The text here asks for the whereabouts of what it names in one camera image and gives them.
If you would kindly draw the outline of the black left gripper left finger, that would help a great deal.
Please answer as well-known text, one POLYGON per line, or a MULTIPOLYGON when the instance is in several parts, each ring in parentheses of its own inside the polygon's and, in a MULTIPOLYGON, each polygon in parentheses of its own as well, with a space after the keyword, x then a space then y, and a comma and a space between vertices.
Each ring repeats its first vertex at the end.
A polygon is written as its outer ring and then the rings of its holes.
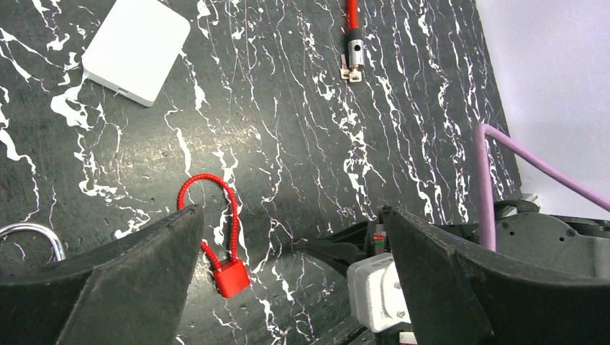
POLYGON ((203 233, 203 211, 188 206, 90 252, 2 276, 1 342, 171 344, 203 233))

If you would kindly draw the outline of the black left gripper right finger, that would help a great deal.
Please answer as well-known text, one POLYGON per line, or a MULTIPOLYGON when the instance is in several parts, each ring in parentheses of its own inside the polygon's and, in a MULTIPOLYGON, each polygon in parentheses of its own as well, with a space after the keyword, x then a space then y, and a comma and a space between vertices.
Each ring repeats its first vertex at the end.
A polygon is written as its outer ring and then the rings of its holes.
POLYGON ((383 225, 419 344, 607 344, 609 281, 539 267, 399 208, 383 225))

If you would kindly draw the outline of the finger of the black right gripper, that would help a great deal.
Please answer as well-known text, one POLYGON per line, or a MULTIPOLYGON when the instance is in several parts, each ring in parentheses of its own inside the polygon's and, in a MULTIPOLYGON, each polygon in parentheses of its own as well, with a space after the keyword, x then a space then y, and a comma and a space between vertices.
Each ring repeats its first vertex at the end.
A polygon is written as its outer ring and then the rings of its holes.
POLYGON ((299 239, 293 246, 347 277, 350 265, 375 255, 373 234, 378 226, 374 221, 363 221, 330 236, 299 239))

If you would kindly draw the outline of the brass padlock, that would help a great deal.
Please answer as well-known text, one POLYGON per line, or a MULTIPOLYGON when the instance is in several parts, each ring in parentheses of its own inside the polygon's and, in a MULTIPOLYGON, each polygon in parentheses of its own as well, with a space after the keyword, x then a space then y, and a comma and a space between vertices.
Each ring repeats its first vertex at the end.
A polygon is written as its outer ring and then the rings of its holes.
POLYGON ((56 262, 67 258, 64 243, 49 226, 35 222, 18 222, 1 227, 1 238, 21 233, 32 233, 33 239, 41 239, 49 244, 56 262))

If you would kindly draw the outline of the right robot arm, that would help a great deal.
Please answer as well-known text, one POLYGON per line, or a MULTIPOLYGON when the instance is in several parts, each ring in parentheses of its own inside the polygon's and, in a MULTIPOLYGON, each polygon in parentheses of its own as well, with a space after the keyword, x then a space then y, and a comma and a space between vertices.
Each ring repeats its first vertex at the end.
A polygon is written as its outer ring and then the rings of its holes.
MULTIPOLYGON (((494 204, 497 250, 523 262, 573 275, 609 278, 609 222, 547 215, 526 200, 494 204)), ((360 260, 391 250, 383 219, 364 221, 295 247, 341 275, 360 260)))

